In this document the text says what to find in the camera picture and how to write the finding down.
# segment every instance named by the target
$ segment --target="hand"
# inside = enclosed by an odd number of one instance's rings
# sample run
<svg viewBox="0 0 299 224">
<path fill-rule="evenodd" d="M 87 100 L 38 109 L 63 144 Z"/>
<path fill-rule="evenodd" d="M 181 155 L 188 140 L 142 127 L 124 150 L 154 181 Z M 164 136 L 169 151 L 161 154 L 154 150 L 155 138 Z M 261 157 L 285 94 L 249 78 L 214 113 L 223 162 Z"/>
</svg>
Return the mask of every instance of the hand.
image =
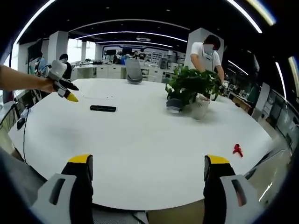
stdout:
<svg viewBox="0 0 299 224">
<path fill-rule="evenodd" d="M 39 90 L 44 91 L 44 92 L 55 92 L 54 89 L 54 81 L 48 78 L 40 78 L 40 84 L 39 84 Z"/>
</svg>

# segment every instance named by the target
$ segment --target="green leaves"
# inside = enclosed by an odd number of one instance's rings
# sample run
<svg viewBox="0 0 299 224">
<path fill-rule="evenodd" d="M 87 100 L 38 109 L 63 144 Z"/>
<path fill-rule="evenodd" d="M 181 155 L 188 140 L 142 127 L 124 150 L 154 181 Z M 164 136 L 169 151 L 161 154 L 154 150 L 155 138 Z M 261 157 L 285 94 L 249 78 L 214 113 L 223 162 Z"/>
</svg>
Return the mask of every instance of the green leaves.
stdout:
<svg viewBox="0 0 299 224">
<path fill-rule="evenodd" d="M 174 76 L 168 83 L 171 88 L 165 87 L 165 90 L 172 98 L 181 99 L 184 105 L 194 102 L 197 93 L 204 96 L 219 94 L 221 81 L 218 75 L 212 71 L 200 72 L 196 69 L 189 69 L 185 66 L 174 70 Z"/>
</svg>

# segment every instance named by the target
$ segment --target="red object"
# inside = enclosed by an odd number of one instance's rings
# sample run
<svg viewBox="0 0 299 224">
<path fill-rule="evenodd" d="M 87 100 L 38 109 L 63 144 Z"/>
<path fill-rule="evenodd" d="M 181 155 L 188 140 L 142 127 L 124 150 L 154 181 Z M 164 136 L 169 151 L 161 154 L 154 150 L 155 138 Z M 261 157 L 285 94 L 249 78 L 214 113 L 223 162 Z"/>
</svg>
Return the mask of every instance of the red object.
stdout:
<svg viewBox="0 0 299 224">
<path fill-rule="evenodd" d="M 233 154 L 235 154 L 235 153 L 238 153 L 238 154 L 240 154 L 241 157 L 243 157 L 243 153 L 242 153 L 242 150 L 241 150 L 239 144 L 236 144 L 235 147 L 234 147 Z"/>
</svg>

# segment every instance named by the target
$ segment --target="round table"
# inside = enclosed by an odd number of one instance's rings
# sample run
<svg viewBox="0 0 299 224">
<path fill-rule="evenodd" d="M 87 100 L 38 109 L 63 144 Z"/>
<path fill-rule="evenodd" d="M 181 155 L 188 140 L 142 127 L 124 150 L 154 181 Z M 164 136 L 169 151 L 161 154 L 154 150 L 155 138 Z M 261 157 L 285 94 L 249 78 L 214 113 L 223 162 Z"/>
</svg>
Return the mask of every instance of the round table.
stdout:
<svg viewBox="0 0 299 224">
<path fill-rule="evenodd" d="M 223 156 L 245 174 L 267 153 L 270 136 L 229 99 L 211 102 L 203 120 L 166 109 L 165 85 L 79 79 L 78 103 L 52 93 L 28 116 L 27 162 L 49 179 L 76 155 L 93 155 L 93 202 L 126 210 L 173 208 L 203 198 L 204 156 Z M 116 112 L 90 111 L 116 106 Z M 23 128 L 9 135 L 23 155 Z M 244 157 L 233 154 L 240 144 Z"/>
</svg>

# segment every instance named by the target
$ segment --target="white shirt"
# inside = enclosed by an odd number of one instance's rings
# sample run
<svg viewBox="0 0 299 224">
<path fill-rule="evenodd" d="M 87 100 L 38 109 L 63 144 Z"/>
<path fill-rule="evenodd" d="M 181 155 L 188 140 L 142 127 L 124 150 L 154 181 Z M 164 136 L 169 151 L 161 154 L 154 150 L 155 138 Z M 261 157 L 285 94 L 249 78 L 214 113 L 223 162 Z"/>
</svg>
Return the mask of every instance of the white shirt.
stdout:
<svg viewBox="0 0 299 224">
<path fill-rule="evenodd" d="M 199 60 L 204 65 L 206 70 L 214 71 L 215 66 L 221 65 L 219 54 L 217 51 L 214 51 L 212 54 L 212 60 L 207 59 L 208 54 L 204 52 L 204 43 L 195 42 L 191 48 L 191 54 L 196 54 L 199 56 Z"/>
</svg>

